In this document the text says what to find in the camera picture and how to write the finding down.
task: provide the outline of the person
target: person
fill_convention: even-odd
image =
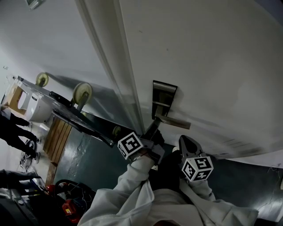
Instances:
[[[158,171],[141,154],[112,189],[99,189],[79,226],[251,226],[258,211],[216,200],[207,181],[180,179],[181,152],[164,158]]]
[[[32,140],[35,144],[39,142],[39,139],[37,139],[32,132],[17,126],[29,126],[30,123],[22,118],[16,117],[11,113],[8,107],[8,103],[0,105],[0,138],[5,140],[9,146],[25,152],[27,157],[33,158],[36,163],[38,163],[40,153],[36,152],[33,147],[26,145],[19,136],[24,136]]]

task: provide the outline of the white caster wheel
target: white caster wheel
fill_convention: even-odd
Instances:
[[[35,84],[40,87],[44,87],[48,84],[48,81],[49,81],[49,76],[46,73],[42,72],[39,73],[38,76],[36,77]]]
[[[76,104],[79,104],[85,92],[88,93],[88,100],[86,101],[87,103],[92,96],[92,86],[88,83],[77,84],[73,91],[73,101]]]

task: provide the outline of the white box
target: white box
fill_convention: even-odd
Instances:
[[[182,171],[190,181],[206,180],[213,170],[210,157],[187,158]]]
[[[118,149],[125,159],[128,159],[130,155],[137,152],[142,147],[141,141],[134,132],[118,141]]]

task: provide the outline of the white wall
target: white wall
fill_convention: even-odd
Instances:
[[[47,0],[32,11],[24,0],[2,0],[0,31],[0,46],[19,76],[34,82],[48,72],[55,77],[46,89],[67,99],[76,84],[88,82],[94,94],[84,110],[131,127],[73,0]]]
[[[145,127],[152,81],[178,86],[165,141],[181,134],[226,157],[283,149],[283,30],[251,0],[120,0]]]

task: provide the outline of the wooden plank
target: wooden plank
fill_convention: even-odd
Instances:
[[[59,120],[59,124],[55,130],[55,133],[52,137],[52,141],[51,141],[51,144],[50,144],[50,147],[49,147],[49,151],[48,151],[48,157],[49,159],[51,160],[52,159],[52,156],[53,156],[53,153],[55,151],[55,147],[56,147],[56,144],[57,144],[57,141],[58,141],[58,138],[62,132],[62,129],[63,129],[63,126],[65,125],[65,122],[62,121],[62,120]]]
[[[67,127],[67,129],[66,129],[66,131],[65,131],[65,134],[64,134],[64,136],[63,136],[63,138],[62,138],[62,141],[61,141],[61,144],[60,144],[60,146],[59,146],[59,149],[58,149],[58,152],[57,152],[57,155],[56,155],[56,158],[55,158],[55,163],[59,163],[59,161],[60,161],[60,157],[61,157],[61,155],[62,155],[62,153],[63,153],[63,151],[64,151],[64,147],[65,147],[65,144],[66,144],[66,141],[67,141],[67,139],[68,139],[68,136],[69,136],[69,134],[70,134],[70,132],[71,132],[71,129],[72,129],[72,126],[71,125],[68,125],[68,127]]]
[[[48,151],[49,151],[49,147],[50,147],[50,144],[52,142],[52,138],[53,138],[53,135],[55,133],[55,130],[56,130],[58,124],[59,124],[59,119],[57,117],[55,117],[54,121],[53,121],[53,123],[52,123],[52,125],[50,127],[50,130],[48,132],[47,139],[46,139],[46,141],[44,143],[44,146],[43,146],[43,150],[46,153],[48,153]]]
[[[58,138],[58,141],[57,141],[55,150],[54,150],[54,152],[53,152],[53,155],[52,155],[52,158],[51,158],[51,161],[52,161],[52,162],[55,161],[55,158],[56,158],[57,153],[58,153],[58,150],[59,150],[59,146],[60,146],[60,144],[61,144],[61,142],[62,142],[62,139],[63,139],[63,136],[64,136],[64,134],[65,134],[65,132],[66,132],[67,127],[68,127],[68,124],[65,123],[64,126],[63,126],[63,129],[62,129],[62,132],[61,132],[61,134],[60,134],[60,136],[59,136],[59,138]]]
[[[48,185],[52,185],[54,178],[55,178],[55,174],[56,174],[56,170],[57,170],[57,164],[55,164],[54,162],[51,162],[49,164],[49,169],[48,169],[48,173],[47,173],[47,178],[45,181],[45,186],[47,187]]]

